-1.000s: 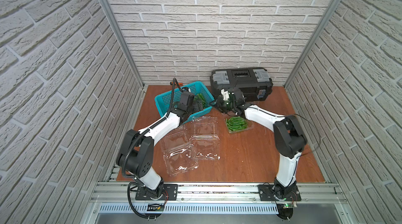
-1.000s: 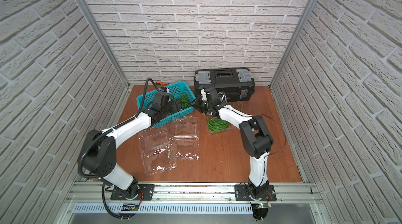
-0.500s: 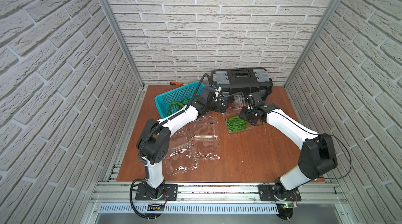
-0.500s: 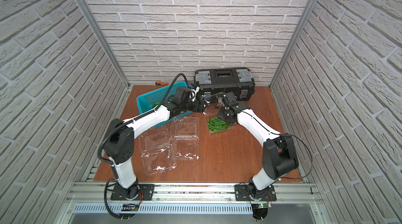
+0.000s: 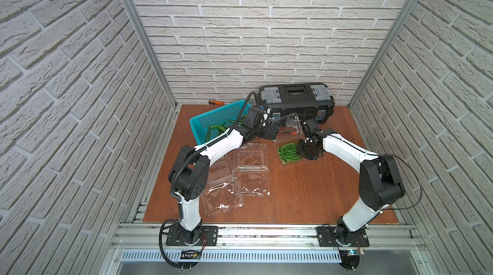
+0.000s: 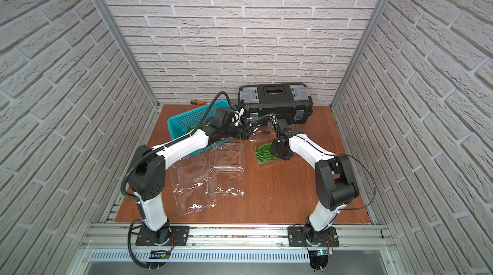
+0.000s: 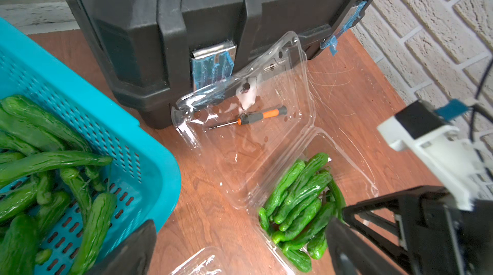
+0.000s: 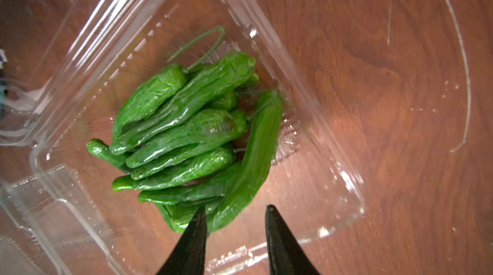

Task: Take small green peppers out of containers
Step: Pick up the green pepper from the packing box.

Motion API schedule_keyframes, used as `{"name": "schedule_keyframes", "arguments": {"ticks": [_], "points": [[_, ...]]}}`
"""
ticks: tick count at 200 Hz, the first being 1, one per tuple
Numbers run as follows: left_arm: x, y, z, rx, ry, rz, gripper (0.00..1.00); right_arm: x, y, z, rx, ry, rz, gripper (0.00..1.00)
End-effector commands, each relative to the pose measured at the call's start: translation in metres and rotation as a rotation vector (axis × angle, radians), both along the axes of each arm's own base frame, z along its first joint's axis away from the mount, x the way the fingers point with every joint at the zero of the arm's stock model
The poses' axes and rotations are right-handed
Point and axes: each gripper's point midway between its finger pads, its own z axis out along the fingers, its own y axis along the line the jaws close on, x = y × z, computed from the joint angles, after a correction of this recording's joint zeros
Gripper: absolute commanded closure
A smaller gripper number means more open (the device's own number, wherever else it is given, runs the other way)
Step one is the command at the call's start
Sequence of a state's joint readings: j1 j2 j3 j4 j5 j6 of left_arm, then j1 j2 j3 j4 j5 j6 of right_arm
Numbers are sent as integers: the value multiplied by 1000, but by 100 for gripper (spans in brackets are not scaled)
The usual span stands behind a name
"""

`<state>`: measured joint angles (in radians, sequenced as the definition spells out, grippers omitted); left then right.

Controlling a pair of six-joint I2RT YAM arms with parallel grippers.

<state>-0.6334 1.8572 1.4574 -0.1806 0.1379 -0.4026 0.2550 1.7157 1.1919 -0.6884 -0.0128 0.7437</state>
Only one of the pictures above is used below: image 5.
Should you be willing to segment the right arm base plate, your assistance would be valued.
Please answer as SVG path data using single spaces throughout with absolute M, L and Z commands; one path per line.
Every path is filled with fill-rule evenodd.
M 320 247 L 357 247 L 367 248 L 370 246 L 366 234 L 367 226 L 363 226 L 357 231 L 349 231 L 340 225 L 330 226 L 328 224 L 315 228 Z

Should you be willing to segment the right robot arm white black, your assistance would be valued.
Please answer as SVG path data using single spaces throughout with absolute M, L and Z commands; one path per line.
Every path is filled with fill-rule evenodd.
M 404 197 L 397 161 L 392 155 L 379 155 L 353 144 L 332 129 L 322 130 L 314 119 L 304 122 L 302 128 L 305 139 L 298 142 L 297 154 L 316 160 L 320 155 L 330 153 L 359 174 L 359 198 L 338 219 L 332 232 L 339 245 L 350 246 L 351 240 L 363 237 L 368 223 Z

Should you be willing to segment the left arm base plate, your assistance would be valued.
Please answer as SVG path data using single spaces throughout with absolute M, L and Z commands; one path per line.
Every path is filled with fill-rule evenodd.
M 181 225 L 170 227 L 167 238 L 167 246 L 203 246 L 205 237 L 205 246 L 215 246 L 218 240 L 218 226 L 199 225 L 193 231 L 188 231 Z

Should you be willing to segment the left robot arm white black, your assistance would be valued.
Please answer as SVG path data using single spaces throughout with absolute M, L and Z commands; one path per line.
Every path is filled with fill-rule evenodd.
M 251 107 L 245 117 L 238 116 L 226 132 L 211 141 L 182 147 L 168 175 L 170 195 L 177 201 L 178 226 L 182 231 L 192 233 L 202 225 L 198 199 L 207 185 L 211 165 L 256 138 L 275 140 L 280 127 L 279 119 Z

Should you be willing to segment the teal plastic basket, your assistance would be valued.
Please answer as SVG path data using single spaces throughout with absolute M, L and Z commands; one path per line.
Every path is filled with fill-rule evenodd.
M 202 113 L 190 119 L 189 123 L 196 144 L 201 145 L 223 133 L 236 120 L 244 100 L 239 100 L 225 106 Z

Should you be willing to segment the clear pepper container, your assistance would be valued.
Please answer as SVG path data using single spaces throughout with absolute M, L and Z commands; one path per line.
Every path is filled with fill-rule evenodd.
M 264 198 L 270 195 L 267 144 L 248 143 L 236 149 L 233 165 L 240 196 Z
M 303 157 L 297 155 L 296 148 L 299 140 L 304 140 L 302 124 L 298 114 L 292 113 L 284 117 L 275 119 L 279 123 L 279 133 L 274 140 L 275 150 L 282 165 L 289 165 L 301 162 Z M 287 135 L 282 131 L 298 131 L 302 135 Z

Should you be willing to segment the clear clamshell container with peppers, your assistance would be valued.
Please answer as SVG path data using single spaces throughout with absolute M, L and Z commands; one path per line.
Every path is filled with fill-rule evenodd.
M 237 192 L 237 180 L 229 160 L 221 159 L 210 167 L 207 186 L 201 195 L 204 212 L 208 216 L 242 207 L 243 198 Z

